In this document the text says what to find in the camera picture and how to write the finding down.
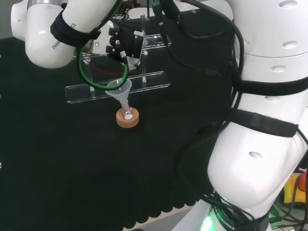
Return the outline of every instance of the black fabric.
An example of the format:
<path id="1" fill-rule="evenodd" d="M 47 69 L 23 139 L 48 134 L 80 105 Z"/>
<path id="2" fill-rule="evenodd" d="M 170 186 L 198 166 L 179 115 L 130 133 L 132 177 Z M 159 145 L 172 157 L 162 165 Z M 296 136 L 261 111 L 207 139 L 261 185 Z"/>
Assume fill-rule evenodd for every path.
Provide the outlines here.
<path id="1" fill-rule="evenodd" d="M 293 137 L 298 128 L 296 124 L 233 108 L 230 109 L 227 120 L 255 131 L 282 137 Z"/>
<path id="2" fill-rule="evenodd" d="M 195 34 L 225 29 L 209 15 L 184 17 Z M 157 33 L 154 25 L 148 22 L 149 34 Z M 167 28 L 179 58 L 227 71 L 231 37 L 192 42 L 173 25 Z M 23 42 L 0 40 L 0 230 L 121 231 L 195 204 L 199 198 L 173 173 L 174 157 L 198 128 L 224 119 L 231 77 L 194 73 L 164 49 L 148 52 L 148 72 L 164 70 L 172 87 L 130 95 L 141 120 L 124 130 L 116 124 L 116 100 L 66 103 L 65 86 L 83 83 L 75 61 L 47 70 L 28 60 Z M 106 57 L 90 65 L 94 81 L 115 78 L 101 70 L 123 71 Z M 214 143 L 183 159 L 183 174 L 204 193 L 213 191 L 204 172 Z"/>
<path id="3" fill-rule="evenodd" d="M 101 34 L 99 31 L 95 33 L 83 33 L 74 29 L 75 24 L 68 25 L 62 16 L 63 11 L 56 17 L 51 25 L 52 35 L 60 42 L 63 42 L 69 46 L 82 48 L 87 42 L 92 39 L 97 39 Z"/>
<path id="4" fill-rule="evenodd" d="M 241 80 L 234 72 L 232 83 L 238 92 L 264 96 L 293 95 L 308 89 L 308 77 L 291 82 L 265 83 Z"/>

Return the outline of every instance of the black cable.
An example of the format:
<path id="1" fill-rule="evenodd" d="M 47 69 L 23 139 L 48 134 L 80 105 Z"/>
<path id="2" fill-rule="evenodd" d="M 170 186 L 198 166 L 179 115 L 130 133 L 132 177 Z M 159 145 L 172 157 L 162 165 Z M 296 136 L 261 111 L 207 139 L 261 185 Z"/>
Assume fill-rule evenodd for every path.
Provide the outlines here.
<path id="1" fill-rule="evenodd" d="M 239 40 L 239 43 L 240 43 L 240 59 L 239 59 L 238 71 L 239 71 L 239 73 L 241 75 L 242 71 L 243 71 L 243 66 L 244 66 L 244 39 L 243 39 L 243 36 L 242 36 L 240 30 L 237 28 L 237 26 L 233 23 L 233 21 L 231 21 L 225 15 L 217 12 L 216 10 L 214 10 L 214 9 L 212 9 L 210 7 L 204 7 L 205 5 L 203 5 L 202 3 L 200 4 L 200 3 L 196 2 L 196 1 L 193 1 L 193 0 L 184 0 L 184 2 L 189 3 L 191 5 L 194 5 L 196 7 L 199 7 L 200 9 L 202 9 L 203 11 L 206 11 L 207 13 L 210 11 L 213 14 L 216 14 L 218 17 L 222 17 L 224 20 L 227 21 L 227 23 L 229 25 L 231 25 L 231 28 L 233 29 L 235 35 L 238 37 L 238 40 Z M 175 55 L 173 55 L 173 53 L 169 50 L 169 48 L 168 48 L 168 41 L 167 41 L 167 32 L 165 30 L 165 26 L 164 26 L 163 20 L 161 20 L 161 9 L 159 9 L 159 8 L 154 9 L 154 12 L 155 12 L 156 17 L 159 18 L 157 20 L 158 20 L 158 24 L 160 26 L 161 35 L 162 35 L 162 38 L 164 40 L 164 44 L 166 45 L 166 47 L 168 49 L 168 52 L 171 55 L 171 57 L 173 59 L 177 60 L 177 62 L 179 64 L 184 65 L 187 68 L 196 70 L 196 68 L 193 68 L 190 65 L 185 64 L 185 63 L 179 61 L 175 57 Z M 239 93 L 238 97 L 237 97 L 237 100 L 236 100 L 236 103 L 235 103 L 236 106 L 239 105 L 240 100 L 241 100 L 241 96 L 242 95 Z M 218 132 L 215 132 L 210 137 L 212 137 L 215 134 L 219 134 L 221 131 L 223 131 L 228 126 L 228 124 L 229 124 L 229 122 L 224 123 L 221 126 L 221 128 L 218 130 Z M 191 189 L 194 189 L 194 186 L 180 172 L 180 166 L 181 166 L 181 160 L 182 160 L 182 157 L 183 157 L 183 152 L 184 152 L 184 150 L 182 150 L 182 152 L 181 151 L 179 152 L 180 153 L 180 155 L 179 155 L 179 162 L 178 163 L 175 162 L 175 165 L 176 165 L 175 166 L 175 171 L 176 171 L 176 174 L 178 174 L 190 186 Z M 239 215 L 241 215 L 247 222 L 250 222 L 250 220 L 249 219 L 247 220 L 247 216 L 244 213 L 246 213 L 248 216 L 250 216 L 253 221 L 255 220 L 255 218 L 251 214 L 249 214 L 248 212 L 240 209 L 239 207 L 236 207 L 235 205 L 227 205 L 227 204 L 223 203 L 221 200 L 217 201 L 217 200 L 215 200 L 215 198 L 211 199 L 211 198 L 206 197 L 204 195 L 201 195 L 201 199 L 204 200 L 205 202 L 207 202 L 207 203 L 209 203 L 209 204 L 211 204 L 213 206 L 219 207 L 219 208 L 229 208 L 229 209 L 232 209 L 233 211 L 235 211 Z"/>
<path id="2" fill-rule="evenodd" d="M 225 31 L 220 31 L 214 35 L 207 35 L 207 36 L 196 36 L 193 35 L 192 33 L 188 32 L 187 29 L 184 26 L 184 20 L 183 20 L 183 16 L 180 15 L 180 20 L 178 20 L 178 28 L 180 30 L 180 32 L 185 35 L 186 37 L 190 38 L 190 39 L 197 39 L 197 40 L 203 40 L 203 39 L 215 39 L 217 37 L 220 37 L 222 35 L 225 35 L 226 32 Z"/>
<path id="3" fill-rule="evenodd" d="M 181 178 L 184 180 L 184 182 L 187 183 L 187 185 L 189 185 L 189 188 L 193 189 L 194 193 L 199 192 L 199 190 L 197 188 L 195 188 L 180 172 L 178 172 L 178 174 L 181 175 Z M 247 214 L 248 216 L 251 217 L 251 219 L 253 221 L 255 221 L 254 216 L 252 216 L 250 213 L 248 213 L 247 211 L 245 211 L 245 210 L 243 210 L 239 207 L 236 207 L 234 205 L 227 205 L 227 204 L 225 204 L 221 201 L 217 201 L 217 200 L 214 199 L 213 196 L 211 196 L 213 198 L 213 199 L 211 199 L 209 196 L 205 196 L 202 193 L 198 193 L 198 194 L 199 194 L 201 200 L 207 202 L 210 205 L 213 205 L 213 206 L 220 208 L 220 209 L 223 209 L 223 208 L 232 209 L 233 211 L 237 212 L 240 216 L 242 216 L 247 222 L 250 222 L 248 217 L 245 215 L 245 214 Z"/>
<path id="4" fill-rule="evenodd" d="M 128 23 L 127 21 L 119 20 L 112 18 L 110 19 L 111 22 L 119 24 L 121 27 L 137 30 L 137 31 L 142 31 L 141 26 L 139 24 L 135 23 Z"/>
<path id="5" fill-rule="evenodd" d="M 220 31 L 214 35 L 206 35 L 206 36 L 197 36 L 197 35 L 193 35 L 190 32 L 188 32 L 187 30 L 182 30 L 181 31 L 186 37 L 190 38 L 190 39 L 216 39 L 217 37 L 220 37 L 222 35 L 225 35 L 224 31 Z"/>
<path id="6" fill-rule="evenodd" d="M 303 221 L 303 220 L 301 220 L 301 219 L 298 219 L 298 218 L 294 217 L 292 214 L 288 214 L 288 212 L 287 212 L 284 208 L 282 208 L 280 205 L 278 205 L 278 204 L 275 204 L 275 205 L 276 205 L 284 214 L 287 214 L 288 217 L 292 218 L 292 219 L 293 219 L 292 222 L 302 222 L 302 221 Z"/>
<path id="7" fill-rule="evenodd" d="M 219 76 L 220 75 L 218 71 L 207 69 L 207 68 L 204 68 L 204 69 L 196 68 L 196 67 L 193 67 L 193 66 L 179 60 L 177 58 L 177 56 L 170 50 L 168 43 L 166 45 L 166 48 L 167 48 L 167 51 L 168 51 L 169 55 L 171 56 L 171 58 L 175 62 L 177 62 L 179 65 L 184 66 L 184 67 L 186 67 L 190 70 L 197 71 L 197 72 L 200 72 L 200 73 L 205 74 L 205 75 L 209 75 L 209 76 Z"/>
<path id="8" fill-rule="evenodd" d="M 182 0 L 182 2 L 186 2 L 190 5 L 193 5 L 195 7 L 200 8 L 201 10 L 206 11 L 207 13 L 212 13 L 218 17 L 220 17 L 221 19 L 223 19 L 226 23 L 228 23 L 231 28 L 232 31 L 235 33 L 235 35 L 237 36 L 238 40 L 239 40 L 239 44 L 240 44 L 240 58 L 239 58 L 239 71 L 242 74 L 243 72 L 243 68 L 244 68 L 244 55 L 245 55 L 245 45 L 244 45 L 244 38 L 239 30 L 239 28 L 234 24 L 234 22 L 228 18 L 227 16 L 225 16 L 224 14 L 222 14 L 221 12 L 213 9 L 212 7 L 209 7 L 201 2 L 198 2 L 196 0 Z"/>
<path id="9" fill-rule="evenodd" d="M 235 68 L 235 70 L 239 72 L 239 69 L 238 69 L 238 66 L 237 66 L 238 64 L 237 64 L 237 61 L 236 61 L 236 55 L 235 55 L 234 39 L 235 39 L 235 35 L 233 34 L 232 38 L 231 38 L 231 54 L 232 54 L 231 67 Z M 236 95 L 237 95 L 237 91 L 233 88 L 232 94 L 231 94 L 231 104 L 234 103 Z M 238 108 L 241 98 L 242 98 L 242 95 L 239 95 L 238 103 L 236 103 L 234 105 L 234 108 Z"/>
<path id="10" fill-rule="evenodd" d="M 117 21 L 125 21 L 126 19 L 129 19 L 129 14 L 127 12 L 118 13 L 115 16 L 113 16 L 113 18 Z"/>
<path id="11" fill-rule="evenodd" d="M 287 227 L 296 227 L 296 226 L 300 226 L 301 223 L 296 223 L 296 224 L 290 224 L 290 225 L 278 225 L 277 228 L 280 229 L 280 228 L 287 228 Z"/>
<path id="12" fill-rule="evenodd" d="M 303 138 L 303 140 L 305 141 L 305 143 L 308 145 L 308 140 L 306 138 L 306 136 L 303 134 L 303 132 L 298 128 L 297 132 L 301 135 L 301 137 Z M 304 226 L 306 224 L 308 218 L 308 173 L 306 174 L 306 206 L 305 206 L 305 216 L 304 216 L 304 220 L 300 226 L 299 231 L 303 231 Z"/>
<path id="13" fill-rule="evenodd" d="M 150 18 L 150 0 L 146 0 L 146 8 L 148 13 L 148 18 Z"/>
<path id="14" fill-rule="evenodd" d="M 287 218 L 292 212 L 292 209 L 293 209 L 294 204 L 295 204 L 296 191 L 297 191 L 297 188 L 298 188 L 299 179 L 300 179 L 300 177 L 297 177 L 296 182 L 295 182 L 295 186 L 294 186 L 294 190 L 293 190 L 293 197 L 292 197 L 292 202 L 290 204 L 290 207 L 282 218 Z"/>

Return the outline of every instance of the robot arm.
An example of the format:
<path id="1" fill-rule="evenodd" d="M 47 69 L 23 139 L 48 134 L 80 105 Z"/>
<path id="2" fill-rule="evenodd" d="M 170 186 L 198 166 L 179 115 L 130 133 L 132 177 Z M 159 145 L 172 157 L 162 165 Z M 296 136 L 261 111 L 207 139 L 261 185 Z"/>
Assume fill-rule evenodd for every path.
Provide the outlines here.
<path id="1" fill-rule="evenodd" d="M 12 7 L 12 32 L 16 38 L 25 41 L 26 53 L 31 62 L 44 68 L 64 67 L 73 59 L 76 47 L 56 39 L 51 33 L 51 25 L 57 16 L 63 11 L 62 18 L 68 26 L 77 32 L 89 34 L 119 2 L 121 1 L 69 0 L 63 11 L 62 0 L 24 0 Z M 113 52 L 110 28 L 114 28 L 114 24 L 109 21 L 101 28 L 102 33 L 97 38 L 101 42 L 99 49 L 92 48 L 91 51 L 99 54 Z M 133 33 L 138 37 L 137 47 L 141 51 L 140 39 L 143 34 L 138 31 Z"/>

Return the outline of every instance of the white funnel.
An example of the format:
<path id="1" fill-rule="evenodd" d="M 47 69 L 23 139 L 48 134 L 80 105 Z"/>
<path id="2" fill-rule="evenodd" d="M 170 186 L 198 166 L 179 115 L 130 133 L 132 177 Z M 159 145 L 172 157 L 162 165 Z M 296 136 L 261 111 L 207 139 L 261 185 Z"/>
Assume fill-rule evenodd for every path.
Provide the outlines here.
<path id="1" fill-rule="evenodd" d="M 113 86 L 116 85 L 120 82 L 120 79 L 116 79 L 112 82 L 110 82 L 107 86 Z M 129 95 L 129 90 L 131 88 L 131 80 L 128 79 L 126 80 L 125 84 L 120 87 L 117 90 L 107 90 L 105 91 L 106 94 L 114 97 L 115 99 L 119 100 L 120 103 L 122 104 L 122 107 L 126 110 L 126 112 L 130 112 L 130 108 L 128 105 L 128 95 Z"/>

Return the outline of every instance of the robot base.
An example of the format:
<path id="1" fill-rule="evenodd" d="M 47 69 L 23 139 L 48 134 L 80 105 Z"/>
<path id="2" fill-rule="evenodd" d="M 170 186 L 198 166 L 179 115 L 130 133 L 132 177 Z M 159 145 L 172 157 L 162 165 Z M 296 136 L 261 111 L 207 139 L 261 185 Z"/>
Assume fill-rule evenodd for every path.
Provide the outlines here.
<path id="1" fill-rule="evenodd" d="M 199 201 L 172 231 L 225 231 L 211 205 Z M 272 231 L 269 225 L 266 231 Z"/>

